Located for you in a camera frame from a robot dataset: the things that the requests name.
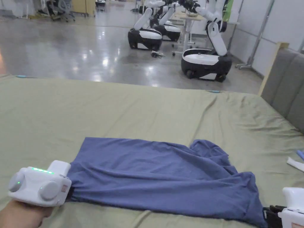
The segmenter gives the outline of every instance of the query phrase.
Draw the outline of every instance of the green led light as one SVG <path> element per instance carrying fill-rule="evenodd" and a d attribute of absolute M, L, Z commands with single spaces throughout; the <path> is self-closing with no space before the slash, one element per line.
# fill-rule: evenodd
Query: green led light
<path fill-rule="evenodd" d="M 32 168 L 32 170 L 36 170 L 36 171 L 40 171 L 40 172 L 44 172 L 44 173 L 49 173 L 49 174 L 54 174 L 53 172 L 43 170 L 43 169 L 38 169 L 38 168 Z"/>

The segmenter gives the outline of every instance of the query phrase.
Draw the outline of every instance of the gray upholstered headboard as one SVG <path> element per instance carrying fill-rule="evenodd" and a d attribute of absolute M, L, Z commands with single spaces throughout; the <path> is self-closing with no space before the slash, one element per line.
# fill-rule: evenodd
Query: gray upholstered headboard
<path fill-rule="evenodd" d="M 261 97 L 304 133 L 304 55 L 279 49 Z"/>

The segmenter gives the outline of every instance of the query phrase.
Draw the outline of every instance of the polished gray floor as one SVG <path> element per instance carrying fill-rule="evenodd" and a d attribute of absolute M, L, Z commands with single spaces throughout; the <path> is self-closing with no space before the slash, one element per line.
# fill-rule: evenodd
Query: polished gray floor
<path fill-rule="evenodd" d="M 262 80 L 256 73 L 231 68 L 223 83 L 187 79 L 181 56 L 172 56 L 163 42 L 163 58 L 132 50 L 127 34 L 138 15 L 133 2 L 107 2 L 96 17 L 76 22 L 0 20 L 0 74 L 37 78 L 68 78 L 155 87 L 207 89 L 256 94 Z"/>

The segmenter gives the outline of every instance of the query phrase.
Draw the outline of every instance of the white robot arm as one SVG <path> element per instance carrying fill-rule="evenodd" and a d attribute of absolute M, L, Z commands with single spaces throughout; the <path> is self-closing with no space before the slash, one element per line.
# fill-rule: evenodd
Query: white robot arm
<path fill-rule="evenodd" d="M 179 7 L 180 5 L 177 2 L 172 3 L 172 6 L 169 7 L 165 15 L 159 20 L 159 25 L 164 25 L 174 14 L 175 8 Z"/>
<path fill-rule="evenodd" d="M 179 1 L 189 12 L 198 13 L 209 21 L 207 34 L 219 56 L 225 56 L 227 54 L 226 45 L 220 34 L 223 27 L 222 14 L 225 2 L 226 0 L 209 0 L 207 7 L 203 8 L 193 0 Z"/>
<path fill-rule="evenodd" d="M 145 23 L 150 20 L 150 17 L 152 16 L 152 13 L 153 13 L 151 8 L 161 7 L 164 4 L 166 4 L 166 3 L 163 1 L 146 1 L 145 6 L 148 7 L 148 9 L 146 9 L 144 14 L 135 23 L 134 29 L 137 31 L 140 30 L 145 25 Z"/>

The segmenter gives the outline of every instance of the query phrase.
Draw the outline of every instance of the office chair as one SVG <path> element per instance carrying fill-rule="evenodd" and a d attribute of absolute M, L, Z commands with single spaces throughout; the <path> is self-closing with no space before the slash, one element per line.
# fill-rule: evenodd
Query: office chair
<path fill-rule="evenodd" d="M 61 13 L 60 17 L 65 18 L 66 22 L 69 22 L 68 17 L 71 17 L 73 21 L 75 21 L 75 16 L 73 15 L 73 13 L 71 13 L 71 8 L 72 8 L 71 0 L 59 0 L 58 7 L 54 6 L 52 0 L 51 2 L 52 2 L 51 8 L 57 11 L 57 13 Z"/>

